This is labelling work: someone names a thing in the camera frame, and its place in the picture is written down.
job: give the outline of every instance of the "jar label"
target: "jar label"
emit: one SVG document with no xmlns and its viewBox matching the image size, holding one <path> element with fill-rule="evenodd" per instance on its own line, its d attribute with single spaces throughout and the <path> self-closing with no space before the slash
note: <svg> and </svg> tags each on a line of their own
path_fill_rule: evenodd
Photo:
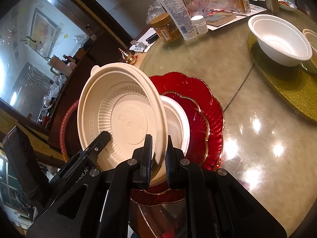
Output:
<svg viewBox="0 0 317 238">
<path fill-rule="evenodd" d="M 162 35 L 164 36 L 164 38 L 166 40 L 171 40 L 172 39 L 170 33 L 167 31 L 166 28 L 161 29 L 161 33 L 162 33 Z"/>
</svg>

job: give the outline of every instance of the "book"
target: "book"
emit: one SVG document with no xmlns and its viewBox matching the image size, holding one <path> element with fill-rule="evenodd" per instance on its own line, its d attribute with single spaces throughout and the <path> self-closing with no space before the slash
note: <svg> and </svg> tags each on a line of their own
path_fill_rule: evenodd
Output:
<svg viewBox="0 0 317 238">
<path fill-rule="evenodd" d="M 233 12 L 214 11 L 212 15 L 209 14 L 209 16 L 205 18 L 205 21 L 207 25 L 217 27 L 233 20 L 235 17 L 236 15 Z"/>
</svg>

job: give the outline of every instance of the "red glass plate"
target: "red glass plate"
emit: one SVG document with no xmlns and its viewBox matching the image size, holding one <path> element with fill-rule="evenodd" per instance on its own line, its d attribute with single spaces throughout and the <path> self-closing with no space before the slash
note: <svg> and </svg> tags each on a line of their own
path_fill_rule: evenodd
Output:
<svg viewBox="0 0 317 238">
<path fill-rule="evenodd" d="M 163 76 L 152 76 L 150 79 L 159 94 L 166 95 L 177 101 L 183 107 L 188 117 L 191 127 L 191 139 L 193 138 L 194 140 L 190 140 L 186 158 L 199 163 L 208 170 L 219 168 L 224 118 L 222 107 L 212 95 L 207 84 L 200 79 L 187 77 L 178 72 L 170 72 Z M 190 108 L 190 102 L 188 101 L 195 104 L 194 108 L 196 108 L 196 113 L 194 115 L 198 116 L 198 110 L 199 115 L 202 116 L 205 121 L 208 134 L 204 142 L 194 138 L 195 135 L 199 133 L 197 129 L 196 132 L 192 134 L 191 113 L 186 111 Z M 202 121 L 199 121 L 198 118 L 192 119 L 197 121 L 197 126 L 202 124 Z M 207 150 L 202 148 L 203 144 L 207 144 Z M 183 199 L 184 191 L 168 190 L 167 183 L 163 182 L 147 190 L 134 190 L 131 192 L 131 198 L 139 204 L 155 206 Z"/>
<path fill-rule="evenodd" d="M 212 170 L 222 152 L 223 111 L 217 99 L 212 95 L 207 84 L 194 77 L 187 77 L 179 72 L 170 72 L 163 76 L 152 76 L 150 80 L 160 95 L 173 91 L 197 102 L 201 113 L 207 118 L 210 133 L 208 153 L 201 166 Z"/>
<path fill-rule="evenodd" d="M 208 152 L 207 138 L 209 125 L 207 119 L 202 115 L 197 103 L 193 99 L 173 92 L 168 92 L 165 96 L 179 103 L 187 115 L 190 127 L 190 141 L 186 158 L 202 163 Z M 144 206 L 157 206 L 162 203 L 180 201 L 185 198 L 185 193 L 184 190 L 169 190 L 165 181 L 146 190 L 132 190 L 131 198 L 136 203 Z"/>
</svg>

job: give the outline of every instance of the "beige plastic bowl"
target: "beige plastic bowl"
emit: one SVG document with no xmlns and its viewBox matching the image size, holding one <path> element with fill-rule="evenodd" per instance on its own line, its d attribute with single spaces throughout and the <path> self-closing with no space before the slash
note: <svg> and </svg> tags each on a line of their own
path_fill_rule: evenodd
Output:
<svg viewBox="0 0 317 238">
<path fill-rule="evenodd" d="M 77 124 L 83 149 L 101 131 L 110 132 L 111 142 L 97 161 L 103 171 L 131 158 L 151 134 L 151 186 L 159 183 L 155 176 L 167 149 L 167 120 L 159 93 L 141 70 L 126 63 L 94 66 L 80 95 Z"/>
<path fill-rule="evenodd" d="M 313 50 L 313 56 L 310 60 L 317 67 L 317 33 L 313 32 L 310 29 L 305 28 L 303 30 L 303 34 L 309 41 L 310 46 L 312 47 L 312 50 Z"/>
</svg>

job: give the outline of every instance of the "round table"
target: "round table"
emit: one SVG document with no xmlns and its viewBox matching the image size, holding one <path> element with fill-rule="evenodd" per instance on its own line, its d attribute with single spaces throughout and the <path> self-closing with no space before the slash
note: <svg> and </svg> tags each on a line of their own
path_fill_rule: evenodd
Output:
<svg viewBox="0 0 317 238">
<path fill-rule="evenodd" d="M 298 10 L 280 10 L 276 16 L 300 31 L 317 32 L 317 24 Z M 158 40 L 139 68 L 147 76 L 177 71 L 206 82 L 224 111 L 221 168 L 247 187 L 290 236 L 317 197 L 317 125 L 292 109 L 261 75 L 248 49 L 248 19 L 192 41 Z M 164 237 L 171 229 L 177 234 L 185 223 L 184 201 L 131 207 L 139 212 L 134 211 L 130 225 L 142 238 Z M 137 214 L 150 231 L 141 231 Z"/>
</svg>

